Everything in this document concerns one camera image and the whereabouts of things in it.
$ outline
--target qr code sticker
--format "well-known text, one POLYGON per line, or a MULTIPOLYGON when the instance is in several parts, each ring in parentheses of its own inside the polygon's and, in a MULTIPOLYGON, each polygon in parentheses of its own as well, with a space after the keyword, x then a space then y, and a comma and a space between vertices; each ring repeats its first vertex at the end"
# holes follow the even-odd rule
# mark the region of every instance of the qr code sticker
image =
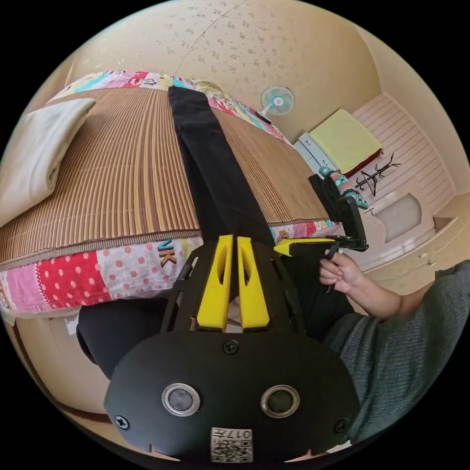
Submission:
POLYGON ((250 429, 213 427, 211 432, 213 462, 249 463, 253 461, 253 434, 250 429))

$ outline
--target yellow towel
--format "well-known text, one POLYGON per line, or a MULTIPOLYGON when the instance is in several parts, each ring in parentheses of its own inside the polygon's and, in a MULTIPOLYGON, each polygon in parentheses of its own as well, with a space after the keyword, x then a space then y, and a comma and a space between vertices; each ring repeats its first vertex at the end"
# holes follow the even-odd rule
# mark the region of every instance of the yellow towel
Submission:
POLYGON ((73 99, 19 122, 0 164, 0 227, 54 192, 59 165, 94 104, 73 99))
POLYGON ((344 109, 308 133, 338 166, 348 173, 382 148, 382 144, 344 109))

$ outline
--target screw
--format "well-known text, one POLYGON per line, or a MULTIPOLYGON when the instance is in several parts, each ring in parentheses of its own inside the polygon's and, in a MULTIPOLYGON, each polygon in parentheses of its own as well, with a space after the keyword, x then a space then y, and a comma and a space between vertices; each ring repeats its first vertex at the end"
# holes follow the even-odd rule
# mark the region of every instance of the screw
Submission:
POLYGON ((223 344, 222 349, 225 354, 236 354, 238 352, 238 343, 229 339, 223 344))
POLYGON ((333 427, 333 431, 336 434, 341 434, 342 432, 346 431, 346 425, 348 424, 348 420, 339 420, 333 427))
POLYGON ((117 415, 114 418, 114 422, 116 423, 116 426, 121 428, 123 431, 127 431, 130 427, 129 422, 123 416, 120 415, 117 415))

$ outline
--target folded white towel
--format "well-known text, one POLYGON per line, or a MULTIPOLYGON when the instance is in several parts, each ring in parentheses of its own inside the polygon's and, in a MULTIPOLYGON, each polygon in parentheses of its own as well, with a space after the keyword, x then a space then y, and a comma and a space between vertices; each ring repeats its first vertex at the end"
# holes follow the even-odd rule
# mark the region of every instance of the folded white towel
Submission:
POLYGON ((54 192, 60 163, 94 104, 72 99, 21 119, 0 162, 0 227, 54 192))

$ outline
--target floral wallpaper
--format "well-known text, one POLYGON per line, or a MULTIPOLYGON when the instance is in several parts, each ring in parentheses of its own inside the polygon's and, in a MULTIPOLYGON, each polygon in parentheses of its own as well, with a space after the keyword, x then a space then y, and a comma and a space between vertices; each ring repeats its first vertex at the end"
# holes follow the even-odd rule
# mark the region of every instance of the floral wallpaper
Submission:
POLYGON ((76 54, 69 82, 115 69, 204 78, 257 109, 266 87, 294 90, 303 83, 294 110, 273 118, 290 140, 338 108, 353 112, 381 92, 354 26, 297 0, 161 3, 89 40, 76 54))

